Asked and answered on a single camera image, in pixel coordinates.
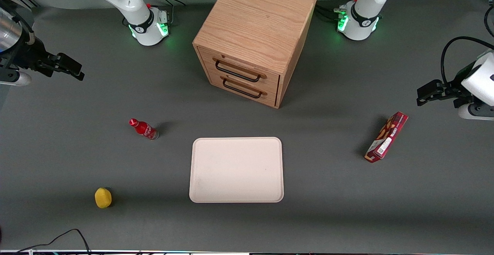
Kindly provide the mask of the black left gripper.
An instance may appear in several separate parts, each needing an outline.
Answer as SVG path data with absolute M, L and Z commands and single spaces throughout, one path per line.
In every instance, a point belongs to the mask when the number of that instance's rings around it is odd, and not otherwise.
M 476 102 L 476 97 L 462 84 L 465 79 L 453 79 L 442 83 L 439 79 L 432 80 L 418 88 L 417 106 L 423 106 L 435 100 L 453 99 L 455 108 Z

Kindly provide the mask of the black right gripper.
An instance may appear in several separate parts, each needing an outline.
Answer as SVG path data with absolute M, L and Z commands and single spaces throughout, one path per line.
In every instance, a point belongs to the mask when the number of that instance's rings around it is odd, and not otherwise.
M 83 81 L 85 74 L 81 71 L 82 65 L 64 53 L 57 54 L 55 66 L 51 58 L 53 54 L 46 51 L 44 43 L 36 40 L 32 45 L 23 46 L 23 68 L 44 74 L 51 78 L 54 72 L 65 73 L 73 78 Z

